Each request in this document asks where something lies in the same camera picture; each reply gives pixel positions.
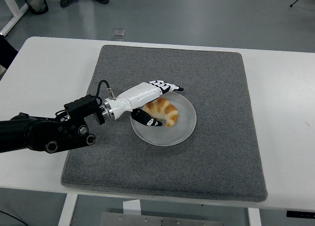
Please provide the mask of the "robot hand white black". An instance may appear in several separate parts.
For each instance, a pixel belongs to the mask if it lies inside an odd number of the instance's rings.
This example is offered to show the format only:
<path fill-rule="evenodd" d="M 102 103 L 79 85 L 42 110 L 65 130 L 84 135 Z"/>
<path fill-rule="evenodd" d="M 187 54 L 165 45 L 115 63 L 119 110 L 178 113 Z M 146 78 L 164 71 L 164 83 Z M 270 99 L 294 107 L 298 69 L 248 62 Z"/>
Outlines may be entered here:
<path fill-rule="evenodd" d="M 154 80 L 142 82 L 127 91 L 121 93 L 115 100 L 106 99 L 113 111 L 114 119 L 118 119 L 124 112 L 130 112 L 131 118 L 145 126 L 158 127 L 162 122 L 151 117 L 147 112 L 140 109 L 145 104 L 158 99 L 161 95 L 171 91 L 183 91 L 180 86 Z"/>

